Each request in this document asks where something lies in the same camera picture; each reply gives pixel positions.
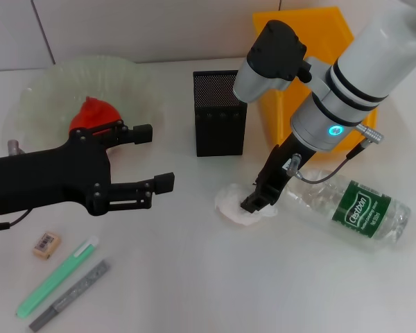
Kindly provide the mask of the clear green-label water bottle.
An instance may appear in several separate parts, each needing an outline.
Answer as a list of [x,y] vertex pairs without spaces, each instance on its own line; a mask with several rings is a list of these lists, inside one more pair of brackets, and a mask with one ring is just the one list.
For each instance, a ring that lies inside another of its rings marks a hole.
[[370,250],[396,244],[411,215],[404,203],[340,174],[318,184],[291,178],[281,199],[315,228]]

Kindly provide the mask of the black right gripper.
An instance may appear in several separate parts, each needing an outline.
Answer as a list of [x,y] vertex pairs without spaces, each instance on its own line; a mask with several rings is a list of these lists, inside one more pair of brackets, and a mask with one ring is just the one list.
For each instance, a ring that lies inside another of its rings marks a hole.
[[300,168],[314,155],[314,150],[303,145],[294,134],[290,134],[285,141],[276,145],[271,151],[264,167],[256,180],[255,191],[241,202],[241,208],[249,213],[258,212],[263,208],[263,200],[274,205],[291,177],[287,176],[284,165],[290,163],[293,154],[302,156]]

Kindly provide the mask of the red-orange toy orange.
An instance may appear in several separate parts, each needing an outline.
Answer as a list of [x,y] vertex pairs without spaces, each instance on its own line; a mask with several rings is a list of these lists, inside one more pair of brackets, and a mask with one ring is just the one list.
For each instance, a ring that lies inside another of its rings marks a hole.
[[106,101],[87,96],[78,114],[71,120],[69,132],[77,128],[94,128],[120,121],[119,111]]

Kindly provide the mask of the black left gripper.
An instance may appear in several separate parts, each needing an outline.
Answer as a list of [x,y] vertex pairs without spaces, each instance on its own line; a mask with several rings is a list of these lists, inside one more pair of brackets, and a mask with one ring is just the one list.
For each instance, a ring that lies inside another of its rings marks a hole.
[[71,134],[57,148],[0,157],[0,214],[63,202],[78,203],[92,216],[106,214],[111,183],[106,149],[152,142],[153,127],[114,121],[90,132]]

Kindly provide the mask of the mint green pen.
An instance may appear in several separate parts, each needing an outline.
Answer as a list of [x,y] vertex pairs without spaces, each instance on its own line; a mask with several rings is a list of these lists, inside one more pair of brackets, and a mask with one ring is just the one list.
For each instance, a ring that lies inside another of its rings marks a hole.
[[95,251],[99,239],[91,236],[75,249],[38,287],[18,306],[16,316],[28,317],[49,295],[74,273]]

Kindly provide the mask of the beige eraser with barcode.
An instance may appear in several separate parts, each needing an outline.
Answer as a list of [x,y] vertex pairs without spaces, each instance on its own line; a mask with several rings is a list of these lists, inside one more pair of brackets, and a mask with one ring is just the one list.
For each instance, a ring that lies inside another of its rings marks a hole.
[[48,260],[61,244],[61,238],[56,233],[45,232],[32,249],[34,256]]

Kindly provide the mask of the left gripper silver plug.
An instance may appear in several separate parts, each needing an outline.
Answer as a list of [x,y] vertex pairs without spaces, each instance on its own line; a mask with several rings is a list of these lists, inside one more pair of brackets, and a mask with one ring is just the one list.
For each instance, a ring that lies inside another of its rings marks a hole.
[[21,155],[24,153],[23,150],[20,149],[19,142],[16,139],[8,140],[7,146],[9,156]]

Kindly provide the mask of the grey marker pen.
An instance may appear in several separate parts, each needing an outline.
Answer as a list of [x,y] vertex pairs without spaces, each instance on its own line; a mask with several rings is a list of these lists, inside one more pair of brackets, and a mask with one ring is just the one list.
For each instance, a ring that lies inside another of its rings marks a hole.
[[86,275],[77,281],[70,289],[65,291],[43,313],[41,313],[28,327],[32,333],[40,331],[49,321],[64,311],[76,299],[86,292],[95,282],[102,278],[110,270],[107,260],[102,260]]

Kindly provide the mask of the black mesh pen holder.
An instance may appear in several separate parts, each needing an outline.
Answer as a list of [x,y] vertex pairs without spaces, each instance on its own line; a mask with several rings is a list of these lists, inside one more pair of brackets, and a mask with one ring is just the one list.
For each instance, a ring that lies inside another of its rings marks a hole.
[[243,154],[248,105],[233,92],[236,70],[193,72],[198,157]]

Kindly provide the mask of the gripper silver plug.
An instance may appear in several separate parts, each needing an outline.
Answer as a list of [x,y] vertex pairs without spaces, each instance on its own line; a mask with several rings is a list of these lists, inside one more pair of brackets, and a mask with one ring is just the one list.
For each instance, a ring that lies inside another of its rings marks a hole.
[[286,174],[289,177],[295,177],[297,179],[302,179],[302,174],[299,171],[300,162],[302,161],[302,156],[298,153],[293,154],[290,163],[288,165]]
[[7,146],[9,156],[21,155],[24,153],[23,150],[20,149],[19,142],[16,139],[8,140]]

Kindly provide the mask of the yellow plastic bin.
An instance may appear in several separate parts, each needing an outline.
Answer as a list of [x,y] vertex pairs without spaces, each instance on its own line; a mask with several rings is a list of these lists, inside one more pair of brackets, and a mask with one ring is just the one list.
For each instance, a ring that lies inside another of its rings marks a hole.
[[[256,12],[252,19],[256,34],[260,34],[271,20],[288,24],[300,42],[306,45],[306,57],[317,58],[329,65],[353,41],[353,35],[337,7]],[[295,79],[286,90],[271,89],[259,98],[270,145],[280,144],[289,136],[291,116],[311,93],[311,88]]]

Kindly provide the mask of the right gripper silver plug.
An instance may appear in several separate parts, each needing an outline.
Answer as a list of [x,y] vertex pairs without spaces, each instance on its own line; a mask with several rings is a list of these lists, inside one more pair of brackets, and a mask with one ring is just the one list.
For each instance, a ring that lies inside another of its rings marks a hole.
[[293,154],[290,163],[288,165],[286,174],[289,177],[295,177],[297,179],[302,179],[302,174],[299,171],[300,162],[302,161],[302,156],[298,153]]

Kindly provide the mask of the white paper ball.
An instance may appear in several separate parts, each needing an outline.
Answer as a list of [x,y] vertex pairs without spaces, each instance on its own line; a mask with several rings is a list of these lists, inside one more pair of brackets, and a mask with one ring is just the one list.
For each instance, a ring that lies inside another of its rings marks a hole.
[[267,205],[253,213],[241,207],[241,203],[253,189],[253,185],[236,183],[223,187],[215,197],[215,208],[230,221],[244,226],[255,224],[263,218],[277,216],[278,209],[274,205]]

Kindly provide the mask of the green glass fruit plate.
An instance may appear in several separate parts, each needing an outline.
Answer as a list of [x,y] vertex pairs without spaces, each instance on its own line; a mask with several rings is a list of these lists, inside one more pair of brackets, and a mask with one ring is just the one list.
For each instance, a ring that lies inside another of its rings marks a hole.
[[69,126],[87,97],[109,103],[129,126],[164,127],[164,100],[143,65],[109,55],[86,55],[58,63],[34,78],[8,111],[1,145],[15,139],[25,152],[66,142]]

